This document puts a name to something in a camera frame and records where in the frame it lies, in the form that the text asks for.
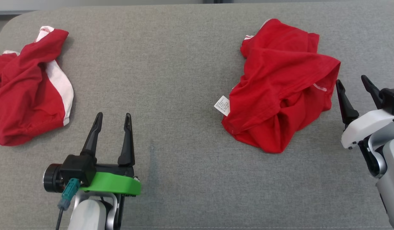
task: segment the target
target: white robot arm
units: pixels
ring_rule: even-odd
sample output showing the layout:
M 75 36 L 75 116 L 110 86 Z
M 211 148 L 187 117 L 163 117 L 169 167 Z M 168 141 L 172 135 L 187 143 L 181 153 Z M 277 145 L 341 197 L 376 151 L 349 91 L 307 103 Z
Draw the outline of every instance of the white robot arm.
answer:
M 362 82 L 371 93 L 377 110 L 360 117 L 347 99 L 340 80 L 336 82 L 345 124 L 342 145 L 350 150 L 359 146 L 371 175 L 378 179 L 376 186 L 394 228 L 394 89 L 379 91 L 364 75 Z

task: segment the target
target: couch cushion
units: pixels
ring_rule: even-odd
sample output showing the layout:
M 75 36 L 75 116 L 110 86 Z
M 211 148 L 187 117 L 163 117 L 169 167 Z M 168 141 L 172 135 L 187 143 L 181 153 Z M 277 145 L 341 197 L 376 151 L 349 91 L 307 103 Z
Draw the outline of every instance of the couch cushion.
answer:
M 360 76 L 394 86 L 394 1 L 79 7 L 12 19 L 0 53 L 20 51 L 43 25 L 70 35 L 58 61 L 75 92 L 70 124 L 18 147 L 0 146 L 0 230 L 53 229 L 60 194 L 50 163 L 78 154 L 103 112 L 97 158 L 116 163 L 132 114 L 135 174 L 122 229 L 391 229 L 359 150 L 343 149 L 333 107 L 272 155 L 237 142 L 214 103 L 243 74 L 239 47 L 269 18 L 320 34 L 319 52 L 361 114 L 375 108 Z M 67 228 L 70 208 L 64 215 Z

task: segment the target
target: clothing tag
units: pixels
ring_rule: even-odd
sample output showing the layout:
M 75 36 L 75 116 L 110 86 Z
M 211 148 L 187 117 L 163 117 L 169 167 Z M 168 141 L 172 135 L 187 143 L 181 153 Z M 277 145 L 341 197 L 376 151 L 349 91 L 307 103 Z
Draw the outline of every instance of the clothing tag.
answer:
M 230 101 L 225 96 L 222 96 L 214 107 L 226 116 L 230 113 Z

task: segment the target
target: white stripe trim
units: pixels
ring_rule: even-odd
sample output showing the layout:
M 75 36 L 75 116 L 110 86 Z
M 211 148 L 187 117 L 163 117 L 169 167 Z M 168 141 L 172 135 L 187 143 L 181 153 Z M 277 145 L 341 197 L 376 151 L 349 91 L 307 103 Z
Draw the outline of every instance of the white stripe trim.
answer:
M 19 55 L 17 51 L 11 51 L 11 50 L 6 50 L 3 52 L 3 54 L 17 54 L 17 56 Z
M 271 19 L 266 20 L 266 21 L 261 25 L 261 28 L 262 28 L 269 20 L 271 20 Z M 244 40 L 251 39 L 251 38 L 253 38 L 254 36 L 255 36 L 255 35 L 245 35 Z
M 248 40 L 248 39 L 251 39 L 251 38 L 253 38 L 253 37 L 254 37 L 254 35 L 245 35 L 244 40 Z
M 45 37 L 46 35 L 48 35 L 52 31 L 54 31 L 54 28 L 52 28 L 50 26 L 42 26 L 37 39 L 35 39 L 35 42 L 40 41 L 43 37 Z
M 261 28 L 262 28 L 269 20 L 271 20 L 271 19 L 266 20 L 266 21 L 261 25 Z
M 324 92 L 327 91 L 327 89 L 326 89 L 325 87 L 318 86 L 316 83 L 314 83 L 314 86 L 315 86 L 317 89 L 322 90 L 322 91 L 324 91 Z
M 61 68 L 56 61 L 47 62 L 47 72 L 49 81 L 55 87 L 62 98 L 62 103 L 65 110 L 64 126 L 69 123 L 69 116 L 72 108 L 73 101 L 73 88 Z

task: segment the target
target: crumpled red shirt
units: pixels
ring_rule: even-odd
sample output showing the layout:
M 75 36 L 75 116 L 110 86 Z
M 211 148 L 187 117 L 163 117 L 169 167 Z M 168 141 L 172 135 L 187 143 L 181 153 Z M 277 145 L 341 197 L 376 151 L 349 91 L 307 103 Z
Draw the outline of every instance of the crumpled red shirt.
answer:
M 0 144 L 14 146 L 63 127 L 63 100 L 48 79 L 68 32 L 56 29 L 21 53 L 0 55 Z
M 294 133 L 331 108 L 340 61 L 317 54 L 319 35 L 264 23 L 246 36 L 244 75 L 230 93 L 224 128 L 238 141 L 281 153 Z

